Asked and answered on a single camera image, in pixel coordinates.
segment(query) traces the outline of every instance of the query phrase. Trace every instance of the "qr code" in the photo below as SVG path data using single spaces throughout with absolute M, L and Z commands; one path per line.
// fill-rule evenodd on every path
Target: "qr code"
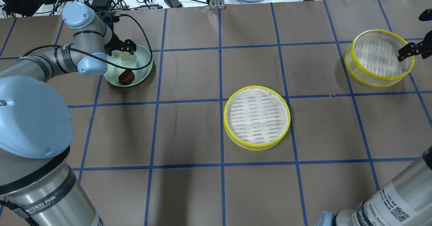
M 400 207 L 396 207 L 395 209 L 393 209 L 392 211 L 390 211 L 390 213 L 399 221 L 399 222 L 403 222 L 405 221 L 407 218 L 409 218 L 409 215 L 406 214 Z

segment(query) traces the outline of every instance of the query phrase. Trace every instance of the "yellow rimmed basket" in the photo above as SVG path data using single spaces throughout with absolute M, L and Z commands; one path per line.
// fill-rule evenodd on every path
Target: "yellow rimmed basket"
M 246 86 L 235 92 L 223 111 L 228 137 L 238 146 L 262 151 L 279 143 L 290 128 L 285 100 L 264 86 Z
M 372 87 L 389 87 L 402 80 L 414 67 L 414 57 L 398 62 L 398 50 L 407 42 L 385 30 L 369 30 L 352 41 L 344 54 L 347 71 Z

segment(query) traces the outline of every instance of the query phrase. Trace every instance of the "white label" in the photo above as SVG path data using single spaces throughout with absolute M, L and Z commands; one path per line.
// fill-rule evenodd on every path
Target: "white label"
M 104 226 L 104 222 L 102 221 L 102 218 L 99 216 L 99 213 L 96 212 L 96 215 L 94 216 L 93 223 L 90 226 Z
M 405 226 L 418 214 L 400 197 L 393 186 L 393 181 L 390 181 L 371 200 L 367 201 L 363 209 L 374 226 Z M 352 219 L 354 225 L 358 225 L 355 214 Z

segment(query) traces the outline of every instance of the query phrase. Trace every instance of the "metal cylinder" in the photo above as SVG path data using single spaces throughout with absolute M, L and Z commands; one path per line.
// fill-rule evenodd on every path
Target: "metal cylinder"
M 55 196 L 51 196 L 52 200 L 47 199 L 47 196 L 50 197 L 56 190 L 62 189 L 70 173 L 73 174 L 71 168 L 63 161 L 43 178 L 2 196 L 6 196 L 9 201 L 23 208 L 27 214 L 33 210 L 34 213 L 31 213 L 30 216 L 40 226 L 103 226 L 99 214 L 74 174 L 71 180 L 73 181 L 72 188 L 65 197 L 57 197 L 59 200 L 53 206 L 42 212 L 37 211 L 56 200 Z
M 342 210 L 332 226 L 431 226 L 432 168 L 426 153 L 356 210 Z

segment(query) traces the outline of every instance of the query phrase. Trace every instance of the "dark red object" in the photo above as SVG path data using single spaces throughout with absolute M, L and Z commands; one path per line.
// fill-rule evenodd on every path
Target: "dark red object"
M 118 76 L 118 82 L 121 85 L 129 85 L 135 79 L 135 74 L 131 70 L 125 70 L 120 76 Z

